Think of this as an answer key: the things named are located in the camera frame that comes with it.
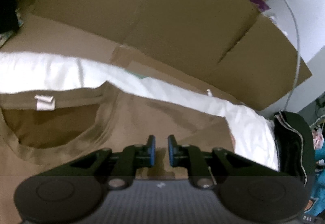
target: metal screw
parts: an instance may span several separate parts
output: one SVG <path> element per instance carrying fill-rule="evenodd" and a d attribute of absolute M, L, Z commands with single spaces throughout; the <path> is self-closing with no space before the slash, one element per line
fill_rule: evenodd
<path fill-rule="evenodd" d="M 213 182 L 210 179 L 201 178 L 200 180 L 198 180 L 197 184 L 201 188 L 209 188 L 213 185 Z"/>
<path fill-rule="evenodd" d="M 125 186 L 125 184 L 126 184 L 125 181 L 120 178 L 114 178 L 108 182 L 108 185 L 111 188 L 121 188 L 121 187 Z"/>

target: white wall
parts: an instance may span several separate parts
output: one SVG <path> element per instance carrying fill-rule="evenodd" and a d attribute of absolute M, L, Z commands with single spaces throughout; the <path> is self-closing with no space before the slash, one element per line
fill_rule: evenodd
<path fill-rule="evenodd" d="M 301 56 L 313 74 L 296 88 L 290 100 L 287 110 L 298 112 L 325 91 L 325 0 L 288 0 L 288 2 L 299 27 Z M 289 41 L 296 47 L 294 23 L 284 1 L 268 0 L 267 3 L 276 14 L 281 29 L 287 31 Z M 270 116 L 283 109 L 287 96 L 260 114 Z"/>

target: white cable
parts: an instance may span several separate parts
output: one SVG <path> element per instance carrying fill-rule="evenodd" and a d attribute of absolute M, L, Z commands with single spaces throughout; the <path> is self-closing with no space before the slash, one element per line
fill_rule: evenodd
<path fill-rule="evenodd" d="M 297 82 L 298 82 L 298 77 L 299 77 L 299 71 L 300 71 L 300 59 L 301 59 L 301 55 L 300 55 L 300 35 L 299 35 L 299 31 L 298 31 L 298 24 L 297 24 L 297 21 L 296 21 L 296 18 L 295 18 L 295 15 L 291 9 L 291 7 L 289 6 L 288 4 L 288 1 L 287 0 L 284 0 L 284 2 L 286 3 L 291 15 L 292 15 L 292 18 L 294 20 L 294 24 L 295 24 L 295 29 L 296 29 L 296 34 L 297 34 L 297 65 L 296 65 L 296 73 L 295 73 L 295 79 L 294 79 L 294 83 L 293 83 L 293 86 L 292 86 L 292 90 L 290 91 L 289 93 L 289 96 L 288 96 L 288 99 L 287 99 L 287 102 L 285 103 L 285 106 L 284 106 L 284 110 L 287 110 L 287 107 L 288 107 L 288 104 L 289 104 L 289 101 L 291 99 L 291 96 L 297 86 Z"/>
<path fill-rule="evenodd" d="M 309 126 L 309 128 L 312 129 L 317 124 L 317 122 L 320 121 L 323 117 L 325 117 L 325 114 L 324 115 L 321 115 L 318 119 L 316 119 L 316 121 L 313 124 L 311 124 Z"/>

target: cardboard box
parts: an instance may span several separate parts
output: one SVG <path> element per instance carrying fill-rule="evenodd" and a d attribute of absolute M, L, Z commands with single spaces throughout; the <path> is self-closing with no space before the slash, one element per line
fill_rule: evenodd
<path fill-rule="evenodd" d="M 144 77 L 153 77 L 193 92 L 241 104 L 235 97 L 192 76 L 158 62 L 138 50 L 57 21 L 24 15 L 24 25 L 1 48 L 2 52 L 45 52 L 81 57 L 116 65 Z"/>
<path fill-rule="evenodd" d="M 192 77 L 256 110 L 292 87 L 296 50 L 248 0 L 35 0 L 34 7 L 38 16 L 145 54 L 156 62 L 145 71 L 163 63 L 170 68 L 159 72 L 174 69 L 177 80 Z M 123 56 L 131 57 L 129 69 L 144 71 L 134 53 Z M 299 83 L 310 76 L 302 62 Z"/>

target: circular pad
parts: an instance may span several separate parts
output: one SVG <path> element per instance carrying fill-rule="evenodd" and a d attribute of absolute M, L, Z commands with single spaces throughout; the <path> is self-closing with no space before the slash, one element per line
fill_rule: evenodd
<path fill-rule="evenodd" d="M 14 201 L 25 220 L 50 224 L 89 215 L 102 196 L 93 176 L 33 176 L 17 187 Z"/>
<path fill-rule="evenodd" d="M 291 220 L 308 202 L 302 182 L 292 176 L 230 176 L 218 196 L 235 215 L 262 223 Z"/>

